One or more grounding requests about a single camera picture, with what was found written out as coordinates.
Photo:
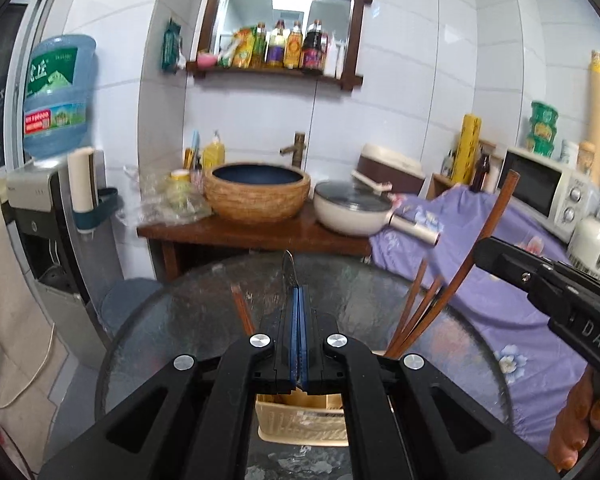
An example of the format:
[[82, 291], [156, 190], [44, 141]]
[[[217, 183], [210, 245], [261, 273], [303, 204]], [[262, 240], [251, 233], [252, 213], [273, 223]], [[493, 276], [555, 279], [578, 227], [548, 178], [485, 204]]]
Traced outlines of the person's right hand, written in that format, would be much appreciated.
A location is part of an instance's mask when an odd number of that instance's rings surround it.
[[600, 398], [594, 399], [593, 370], [588, 366], [571, 388], [550, 433], [545, 456], [557, 472], [574, 467], [593, 430], [600, 432]]

